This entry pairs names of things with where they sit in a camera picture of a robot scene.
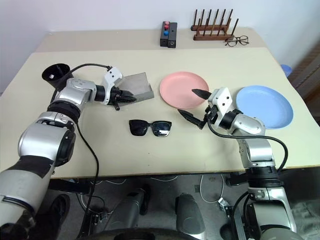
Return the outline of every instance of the black cup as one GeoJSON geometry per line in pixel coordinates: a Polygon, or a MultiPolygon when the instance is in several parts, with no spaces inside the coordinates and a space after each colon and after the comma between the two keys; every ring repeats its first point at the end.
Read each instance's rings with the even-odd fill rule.
{"type": "Polygon", "coordinates": [[[70,73],[65,81],[60,82],[60,79],[69,71],[70,67],[67,64],[57,63],[47,67],[42,73],[42,78],[60,92],[66,86],[67,79],[74,77],[70,73]]]}

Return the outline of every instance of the blue object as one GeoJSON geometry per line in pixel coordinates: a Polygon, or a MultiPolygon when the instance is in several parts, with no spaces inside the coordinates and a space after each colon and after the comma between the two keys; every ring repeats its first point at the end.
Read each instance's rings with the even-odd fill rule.
{"type": "Polygon", "coordinates": [[[288,100],[266,86],[247,86],[236,95],[236,105],[250,117],[263,121],[267,129],[280,129],[289,125],[294,111],[288,100]]]}
{"type": "Polygon", "coordinates": [[[292,73],[292,68],[288,65],[284,65],[284,64],[281,64],[280,65],[282,70],[284,71],[284,74],[286,77],[289,77],[289,75],[292,73]]]}

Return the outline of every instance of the eyeglasses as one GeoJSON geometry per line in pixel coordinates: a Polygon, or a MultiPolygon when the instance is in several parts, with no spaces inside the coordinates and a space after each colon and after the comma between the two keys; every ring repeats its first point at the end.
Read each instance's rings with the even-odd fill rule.
{"type": "Polygon", "coordinates": [[[237,45],[237,43],[241,43],[242,45],[247,45],[248,42],[248,37],[247,36],[231,36],[228,39],[224,40],[226,42],[225,46],[229,46],[229,47],[234,47],[235,45],[237,45]]]}
{"type": "Polygon", "coordinates": [[[152,132],[157,137],[166,137],[170,133],[172,123],[170,121],[154,121],[153,123],[148,123],[144,120],[130,120],[130,132],[134,136],[144,136],[148,127],[152,128],[152,132]]]}

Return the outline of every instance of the table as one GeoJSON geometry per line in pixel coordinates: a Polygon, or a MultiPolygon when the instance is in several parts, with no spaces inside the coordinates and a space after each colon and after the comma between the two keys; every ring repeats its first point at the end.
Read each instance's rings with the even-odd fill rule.
{"type": "MultiPolygon", "coordinates": [[[[136,176],[158,174],[214,173],[243,170],[237,141],[213,135],[207,127],[199,130],[176,109],[167,105],[159,93],[161,80],[177,71],[188,71],[204,78],[211,91],[228,87],[233,99],[245,86],[264,85],[283,94],[292,104],[292,123],[282,129],[267,130],[288,147],[286,168],[319,165],[320,128],[305,103],[286,79],[261,38],[249,28],[238,28],[250,44],[233,48],[223,42],[192,40],[193,33],[180,30],[177,48],[158,46],[160,31],[123,30],[93,32],[57,32],[48,35],[30,55],[0,98],[0,170],[18,159],[17,146],[23,131],[46,111],[54,89],[41,78],[42,71],[55,63],[71,68],[83,63],[117,66],[124,76],[146,72],[154,98],[115,111],[112,106],[90,103],[80,117],[83,135],[100,161],[100,176],[136,176]],[[148,122],[172,122],[168,137],[155,137],[152,131],[143,137],[130,134],[131,119],[148,122]]],[[[105,70],[84,67],[75,77],[100,84],[105,70]]],[[[191,109],[201,118],[207,103],[191,109]]],[[[284,153],[270,142],[279,166],[284,153]]],[[[93,156],[78,136],[70,162],[55,169],[54,178],[92,177],[96,165],[93,156]]]]}

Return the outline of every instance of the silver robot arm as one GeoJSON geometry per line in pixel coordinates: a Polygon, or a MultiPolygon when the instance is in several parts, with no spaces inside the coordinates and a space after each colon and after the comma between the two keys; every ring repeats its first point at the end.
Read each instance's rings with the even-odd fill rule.
{"type": "MultiPolygon", "coordinates": [[[[187,111],[180,109],[178,111],[186,120],[200,129],[208,123],[211,131],[220,137],[223,137],[223,134],[216,132],[211,124],[215,128],[225,129],[229,136],[265,135],[266,128],[261,120],[244,115],[237,109],[229,111],[232,98],[228,88],[222,87],[214,90],[213,93],[200,89],[192,91],[199,97],[208,100],[209,106],[203,120],[195,118],[187,111]]],[[[253,201],[246,210],[253,237],[264,239],[266,232],[268,236],[270,234],[272,236],[272,229],[276,229],[274,232],[277,234],[282,233],[283,230],[284,236],[287,234],[287,237],[292,232],[295,234],[296,223],[285,189],[275,168],[270,143],[265,138],[237,138],[236,140],[248,180],[248,194],[253,201]]]]}
{"type": "Polygon", "coordinates": [[[69,78],[47,111],[24,131],[18,143],[19,161],[0,173],[2,233],[27,238],[55,167],[72,157],[75,124],[86,103],[101,102],[118,109],[118,102],[135,100],[130,92],[115,86],[121,79],[122,74],[115,67],[108,70],[102,85],[69,78]]]}

